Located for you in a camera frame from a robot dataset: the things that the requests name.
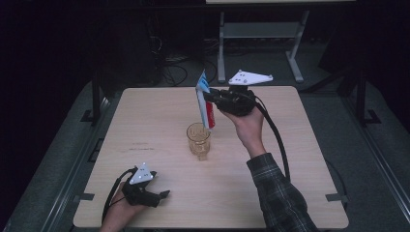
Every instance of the plaid shirt sleeve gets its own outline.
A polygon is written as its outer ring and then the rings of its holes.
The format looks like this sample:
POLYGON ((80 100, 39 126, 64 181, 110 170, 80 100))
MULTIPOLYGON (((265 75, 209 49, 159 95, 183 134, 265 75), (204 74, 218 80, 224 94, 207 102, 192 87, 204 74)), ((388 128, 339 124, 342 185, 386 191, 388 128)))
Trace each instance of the plaid shirt sleeve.
POLYGON ((281 173, 272 154, 247 162, 269 231, 319 231, 302 194, 281 173))

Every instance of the wooden table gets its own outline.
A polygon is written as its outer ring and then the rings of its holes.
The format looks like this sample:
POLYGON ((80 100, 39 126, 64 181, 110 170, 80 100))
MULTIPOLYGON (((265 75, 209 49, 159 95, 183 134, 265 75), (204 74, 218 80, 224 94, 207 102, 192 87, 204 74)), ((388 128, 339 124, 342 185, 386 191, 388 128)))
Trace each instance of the wooden table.
MULTIPOLYGON (((296 89, 250 89, 264 101, 278 127, 292 183, 305 197, 312 220, 322 229, 346 227, 340 201, 326 199, 326 194, 337 190, 296 89)), ((217 109, 215 118, 208 160, 199 161, 190 153, 186 136, 187 127, 201 121, 193 87, 124 91, 84 191, 95 194, 94 199, 80 201, 75 226, 101 226, 103 205, 115 179, 146 162, 158 172, 147 190, 171 192, 158 208, 138 215, 131 227, 264 228, 246 165, 247 150, 233 124, 217 109)), ((263 139, 282 168, 278 144, 266 122, 263 139)))

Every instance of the glass cup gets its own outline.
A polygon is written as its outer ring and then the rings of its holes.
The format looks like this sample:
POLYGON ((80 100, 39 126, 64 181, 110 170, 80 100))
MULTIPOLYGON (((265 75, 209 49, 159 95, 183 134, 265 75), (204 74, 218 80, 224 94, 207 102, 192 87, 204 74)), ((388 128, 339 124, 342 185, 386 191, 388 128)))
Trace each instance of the glass cup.
POLYGON ((204 128, 202 123, 194 123, 187 129, 190 151, 198 156, 199 160, 206 160, 211 148, 211 132, 204 128))

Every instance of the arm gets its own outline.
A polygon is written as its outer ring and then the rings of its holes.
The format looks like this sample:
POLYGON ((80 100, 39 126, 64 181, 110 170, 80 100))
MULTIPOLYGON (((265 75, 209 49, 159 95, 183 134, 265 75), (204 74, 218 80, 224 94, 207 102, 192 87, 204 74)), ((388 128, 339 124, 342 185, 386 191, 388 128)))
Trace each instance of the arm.
POLYGON ((308 215, 308 206, 301 193, 281 173, 262 142, 263 115, 256 107, 243 117, 222 112, 235 125, 247 148, 247 162, 256 185, 266 226, 274 231, 318 231, 308 215))
POLYGON ((120 187, 111 200, 111 206, 106 213, 100 232, 120 231, 126 227, 136 214, 148 208, 148 206, 143 205, 130 205, 124 198, 125 196, 122 192, 123 185, 124 183, 120 184, 120 187))

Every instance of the hand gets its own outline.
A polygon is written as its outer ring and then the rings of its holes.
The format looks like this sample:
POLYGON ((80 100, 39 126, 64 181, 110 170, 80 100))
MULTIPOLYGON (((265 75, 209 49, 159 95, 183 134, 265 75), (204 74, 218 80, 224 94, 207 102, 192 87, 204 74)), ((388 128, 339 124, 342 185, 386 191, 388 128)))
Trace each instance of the hand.
POLYGON ((124 198, 123 185, 124 182, 120 184, 114 197, 112 197, 112 205, 108 208, 100 232, 118 232, 126 227, 136 214, 148 208, 144 205, 130 205, 124 198))
POLYGON ((221 113, 233 122, 236 133, 242 144, 247 148, 251 158, 266 153, 262 143, 263 114, 257 107, 247 116, 237 117, 223 111, 221 113))

